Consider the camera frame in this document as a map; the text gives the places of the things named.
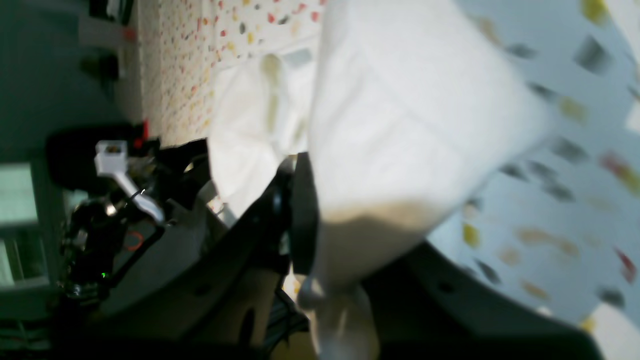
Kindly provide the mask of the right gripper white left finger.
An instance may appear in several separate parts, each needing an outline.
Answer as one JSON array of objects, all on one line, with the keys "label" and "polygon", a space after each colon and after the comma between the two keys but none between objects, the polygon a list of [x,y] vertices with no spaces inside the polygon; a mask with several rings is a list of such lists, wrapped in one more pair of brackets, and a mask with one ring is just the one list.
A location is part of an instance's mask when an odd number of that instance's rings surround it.
[{"label": "right gripper white left finger", "polygon": [[282,289],[291,259],[295,159],[215,248],[182,275],[100,325],[102,360],[267,360],[281,342],[309,330]]}]

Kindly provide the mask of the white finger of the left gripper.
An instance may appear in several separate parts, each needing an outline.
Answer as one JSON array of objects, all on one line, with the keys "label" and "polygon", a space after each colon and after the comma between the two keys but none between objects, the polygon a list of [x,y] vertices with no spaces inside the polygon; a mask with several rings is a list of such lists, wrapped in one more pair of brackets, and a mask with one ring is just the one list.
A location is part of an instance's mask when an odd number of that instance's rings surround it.
[{"label": "white finger of the left gripper", "polygon": [[138,210],[151,217],[158,226],[164,225],[166,219],[164,210],[146,194],[144,189],[139,189],[127,173],[115,172],[112,174],[112,178]]}]

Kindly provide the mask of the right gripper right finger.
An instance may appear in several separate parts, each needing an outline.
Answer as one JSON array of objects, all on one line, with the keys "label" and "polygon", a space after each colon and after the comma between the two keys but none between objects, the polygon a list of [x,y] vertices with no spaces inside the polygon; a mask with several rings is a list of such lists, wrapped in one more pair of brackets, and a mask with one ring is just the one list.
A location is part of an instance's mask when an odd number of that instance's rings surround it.
[{"label": "right gripper right finger", "polygon": [[424,243],[363,281],[381,360],[601,360],[582,330],[508,300]]}]

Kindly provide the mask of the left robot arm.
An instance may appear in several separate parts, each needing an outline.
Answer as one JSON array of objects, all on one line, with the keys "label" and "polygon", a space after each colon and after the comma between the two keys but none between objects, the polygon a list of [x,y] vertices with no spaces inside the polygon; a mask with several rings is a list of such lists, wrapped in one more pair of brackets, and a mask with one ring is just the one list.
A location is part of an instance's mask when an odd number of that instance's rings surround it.
[{"label": "left robot arm", "polygon": [[87,194],[62,228],[57,324],[121,312],[213,248],[206,139],[162,146],[144,125],[105,125],[51,134],[45,152],[54,183]]}]

